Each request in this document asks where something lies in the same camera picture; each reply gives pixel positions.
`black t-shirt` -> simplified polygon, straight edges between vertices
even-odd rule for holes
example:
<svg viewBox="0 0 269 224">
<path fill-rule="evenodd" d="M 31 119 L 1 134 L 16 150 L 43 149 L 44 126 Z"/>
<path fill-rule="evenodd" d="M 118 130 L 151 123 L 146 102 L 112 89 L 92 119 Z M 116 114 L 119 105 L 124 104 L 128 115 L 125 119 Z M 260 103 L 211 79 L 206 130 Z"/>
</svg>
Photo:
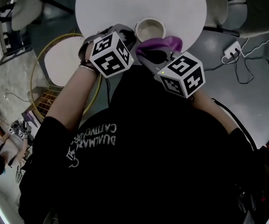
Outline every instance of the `black t-shirt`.
<svg viewBox="0 0 269 224">
<path fill-rule="evenodd" d="M 20 184 L 20 215 L 26 223 L 41 223 L 51 208 L 59 223 L 216 220 L 237 211 L 229 193 L 249 152 L 239 129 L 228 135 L 136 67 L 111 107 L 77 134 L 44 120 Z"/>
</svg>

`person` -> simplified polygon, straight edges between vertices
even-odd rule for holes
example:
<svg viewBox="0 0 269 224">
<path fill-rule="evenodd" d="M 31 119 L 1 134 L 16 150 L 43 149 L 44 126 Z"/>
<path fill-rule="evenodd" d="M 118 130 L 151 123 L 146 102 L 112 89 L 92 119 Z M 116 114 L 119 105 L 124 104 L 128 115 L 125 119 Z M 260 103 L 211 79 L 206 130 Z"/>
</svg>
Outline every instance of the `person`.
<svg viewBox="0 0 269 224">
<path fill-rule="evenodd" d="M 252 149 L 204 91 L 184 99 L 133 65 L 110 107 L 79 128 L 98 78 L 89 66 L 75 71 L 35 137 L 20 184 L 26 224 L 43 223 L 50 210 L 59 223 L 244 219 L 233 180 L 255 182 Z"/>
<path fill-rule="evenodd" d="M 16 135 L 6 133 L 0 139 L 0 175 L 6 171 L 6 166 L 17 167 L 28 148 L 28 138 L 23 141 Z"/>
</svg>

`power strip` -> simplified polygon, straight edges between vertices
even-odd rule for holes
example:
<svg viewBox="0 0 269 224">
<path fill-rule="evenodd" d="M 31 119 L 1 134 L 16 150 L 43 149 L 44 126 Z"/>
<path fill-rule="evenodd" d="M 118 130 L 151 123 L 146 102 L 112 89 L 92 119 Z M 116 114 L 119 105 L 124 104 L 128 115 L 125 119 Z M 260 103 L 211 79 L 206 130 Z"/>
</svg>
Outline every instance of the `power strip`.
<svg viewBox="0 0 269 224">
<path fill-rule="evenodd" d="M 226 50 L 224 50 L 224 54 L 225 54 L 225 57 L 227 59 L 231 59 L 231 53 L 233 53 L 233 55 L 235 55 L 237 53 L 237 51 L 235 50 L 239 50 L 239 52 L 241 52 L 241 46 L 239 44 L 238 41 L 235 41 L 231 46 L 229 46 Z"/>
</svg>

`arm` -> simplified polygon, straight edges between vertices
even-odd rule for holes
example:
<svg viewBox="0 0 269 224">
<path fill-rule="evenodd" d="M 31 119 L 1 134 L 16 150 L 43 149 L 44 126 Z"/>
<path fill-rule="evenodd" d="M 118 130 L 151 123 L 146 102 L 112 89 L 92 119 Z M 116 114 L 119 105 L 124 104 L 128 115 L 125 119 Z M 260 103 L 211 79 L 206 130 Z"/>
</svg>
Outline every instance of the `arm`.
<svg viewBox="0 0 269 224">
<path fill-rule="evenodd" d="M 235 122 L 203 91 L 198 90 L 194 94 L 194 102 L 192 106 L 196 109 L 203 110 L 214 118 L 216 118 L 230 134 L 234 129 L 238 128 Z"/>
<path fill-rule="evenodd" d="M 10 134 L 9 133 L 6 133 L 0 140 L 3 142 L 3 144 L 6 142 L 7 139 L 10 138 Z"/>
<path fill-rule="evenodd" d="M 16 155 L 16 159 L 19 163 L 21 162 L 22 158 L 24 157 L 24 154 L 26 153 L 27 148 L 28 148 L 28 139 L 24 139 L 22 142 L 22 149 Z"/>
<path fill-rule="evenodd" d="M 89 44 L 86 59 L 90 57 L 93 43 Z M 88 69 L 78 68 L 51 106 L 47 117 L 60 121 L 72 133 L 78 128 L 91 89 L 97 75 Z"/>
</svg>

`purple cloth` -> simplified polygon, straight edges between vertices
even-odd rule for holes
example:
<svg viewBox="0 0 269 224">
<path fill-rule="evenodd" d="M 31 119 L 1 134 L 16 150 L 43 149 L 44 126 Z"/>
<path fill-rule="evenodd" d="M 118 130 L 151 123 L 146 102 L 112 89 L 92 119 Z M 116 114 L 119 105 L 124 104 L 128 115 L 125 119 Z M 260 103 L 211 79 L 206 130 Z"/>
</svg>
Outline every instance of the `purple cloth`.
<svg viewBox="0 0 269 224">
<path fill-rule="evenodd" d="M 182 45 L 183 45 L 182 40 L 176 36 L 168 36 L 166 38 L 153 38 L 140 44 L 136 49 L 136 54 L 143 55 L 144 52 L 142 50 L 144 49 L 153 50 L 159 47 L 169 47 L 174 51 L 181 52 Z"/>
</svg>

